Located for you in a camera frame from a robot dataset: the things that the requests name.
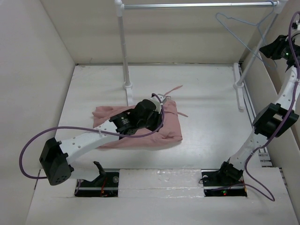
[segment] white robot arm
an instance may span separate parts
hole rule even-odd
[[[299,34],[300,24],[296,22],[293,24],[291,37],[298,61],[300,61],[300,47],[295,45],[295,39],[300,38]],[[204,178],[207,186],[213,184],[225,187],[239,183],[249,159],[256,150],[267,145],[272,138],[281,136],[299,118],[294,111],[300,94],[300,75],[287,36],[280,35],[273,43],[262,47],[260,51],[267,58],[287,60],[288,68],[283,86],[274,103],[269,104],[255,117],[253,130],[242,147],[224,162],[219,170],[211,172],[209,176],[206,174]]]
[[[134,109],[121,112],[112,116],[102,125],[95,129],[99,132],[86,132],[79,136],[56,141],[49,139],[44,146],[40,156],[40,163],[46,173],[50,185],[58,185],[71,177],[74,168],[71,164],[83,154],[109,142],[117,141],[123,137],[132,136],[137,130],[147,128],[152,133],[162,127],[163,109],[166,96],[154,95],[150,99],[139,102]],[[99,176],[90,180],[91,176],[76,177],[92,181],[97,185],[103,182],[104,170],[99,162],[94,162],[99,170]]]

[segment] white floor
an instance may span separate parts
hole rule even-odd
[[[166,93],[176,101],[183,141],[162,148],[94,150],[78,162],[104,168],[218,168],[244,143],[251,131],[247,111],[239,112],[232,67],[176,65],[132,66],[135,102],[151,93]],[[60,126],[92,127],[96,106],[126,105],[121,66],[77,66],[62,111]],[[59,130],[57,140],[80,131]],[[260,166],[258,157],[253,166]]]
[[[179,116],[183,141],[157,149],[93,150],[78,159],[73,167],[93,168],[92,162],[99,161],[104,168],[121,169],[219,168],[250,134],[248,113],[240,112],[237,107],[232,67],[156,65],[131,66],[129,71],[136,103],[149,98],[153,92],[164,94],[183,85],[170,94],[178,111],[189,116]],[[96,106],[126,105],[122,84],[121,66],[77,66],[60,126],[91,128],[91,112]],[[59,130],[56,139],[68,139],[79,133]],[[128,195],[115,199],[75,198],[72,197],[75,180],[55,187],[41,180],[27,224],[273,225],[278,221],[297,224],[278,169],[261,168],[258,156],[251,160],[250,167],[254,175],[270,186],[276,202],[252,191],[249,198],[203,198],[201,188],[197,194],[200,199],[155,199],[148,195],[143,198],[141,193],[138,198]]]

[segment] black mounting bracket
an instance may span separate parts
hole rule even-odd
[[[219,170],[201,170],[201,173],[199,182],[203,183],[205,197],[247,196],[243,182],[240,181],[243,179],[243,171],[238,171],[232,164],[224,162]]]
[[[46,141],[39,161],[44,169],[46,177],[50,185],[58,185],[65,182],[74,169],[68,165],[68,154],[60,149],[61,142],[57,142],[55,138]]]
[[[112,116],[109,121],[116,125],[116,131],[122,135],[134,135],[142,128],[154,131],[162,121],[162,114],[155,110],[155,104],[144,99],[134,109]]]
[[[274,131],[278,128],[282,120],[275,118],[278,115],[283,119],[287,113],[286,109],[281,108],[280,104],[269,104],[261,110],[253,121],[255,134],[262,134],[269,139]],[[291,112],[284,125],[281,127],[276,137],[281,136],[288,128],[290,128],[299,118],[299,115]]]
[[[100,163],[94,162],[98,169],[102,168]],[[75,192],[76,197],[118,197],[119,169],[110,169],[104,172],[99,170],[100,175],[92,182],[83,180],[80,185],[77,183]]]
[[[281,58],[284,58],[287,64],[286,70],[288,70],[292,66],[296,66],[296,62],[292,55],[287,37],[287,35],[279,35],[275,41],[259,49],[260,52],[269,59],[279,60]],[[300,46],[295,45],[295,40],[292,41],[292,45],[294,47],[297,60],[300,62]]]

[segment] white wall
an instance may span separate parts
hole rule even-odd
[[[242,2],[243,0],[213,0]],[[113,0],[41,0],[76,63],[122,62]],[[124,0],[125,4],[199,3],[210,0]],[[233,63],[244,52],[215,19],[217,12],[258,22],[265,8],[125,11],[129,62]],[[246,43],[254,27],[229,22]]]
[[[39,0],[0,0],[0,224],[25,223],[35,180],[18,157],[36,133],[58,124],[74,62]],[[43,142],[24,158],[37,175]]]

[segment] pink fabric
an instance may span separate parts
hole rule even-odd
[[[110,117],[119,114],[127,109],[134,108],[133,106],[99,106],[93,112],[94,125],[97,127],[108,120]],[[128,138],[125,137],[121,140],[111,142],[101,146],[101,148],[124,148],[124,147],[157,147],[166,145],[169,143],[179,142],[182,140],[180,124],[178,120],[178,112],[176,103],[172,100],[168,100],[164,104],[165,109],[165,121],[164,126],[155,134],[142,138]],[[136,135],[147,134],[150,131],[148,129],[140,129],[136,132]]]
[[[176,88],[173,88],[172,90],[166,92],[165,95],[170,94],[172,91],[177,90],[177,89],[181,88],[182,86],[183,86],[183,85],[180,85],[180,86],[177,86]]]

